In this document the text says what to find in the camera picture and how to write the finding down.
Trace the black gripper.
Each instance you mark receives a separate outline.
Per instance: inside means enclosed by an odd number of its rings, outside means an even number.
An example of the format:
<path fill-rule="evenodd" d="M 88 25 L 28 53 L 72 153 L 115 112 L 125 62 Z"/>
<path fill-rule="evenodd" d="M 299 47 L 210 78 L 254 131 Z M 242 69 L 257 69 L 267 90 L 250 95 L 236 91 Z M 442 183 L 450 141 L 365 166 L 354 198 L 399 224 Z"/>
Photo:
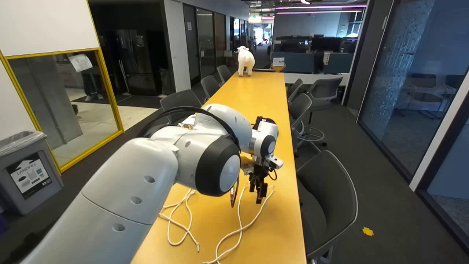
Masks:
<path fill-rule="evenodd" d="M 270 175 L 270 169 L 255 164 L 254 172 L 250 173 L 250 192 L 257 191 L 257 204 L 261 204 L 267 197 L 269 183 L 264 179 Z"/>

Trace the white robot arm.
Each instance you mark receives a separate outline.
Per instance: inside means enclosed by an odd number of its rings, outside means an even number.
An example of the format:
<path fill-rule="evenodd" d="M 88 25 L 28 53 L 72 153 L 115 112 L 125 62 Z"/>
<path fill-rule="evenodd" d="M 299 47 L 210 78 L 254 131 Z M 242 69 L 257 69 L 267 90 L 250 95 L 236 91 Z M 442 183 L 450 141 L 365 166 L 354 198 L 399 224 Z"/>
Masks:
<path fill-rule="evenodd" d="M 217 103 L 185 112 L 181 123 L 125 142 L 21 264 L 129 264 L 173 185 L 222 197 L 236 185 L 245 153 L 282 164 L 274 120 L 251 122 Z"/>

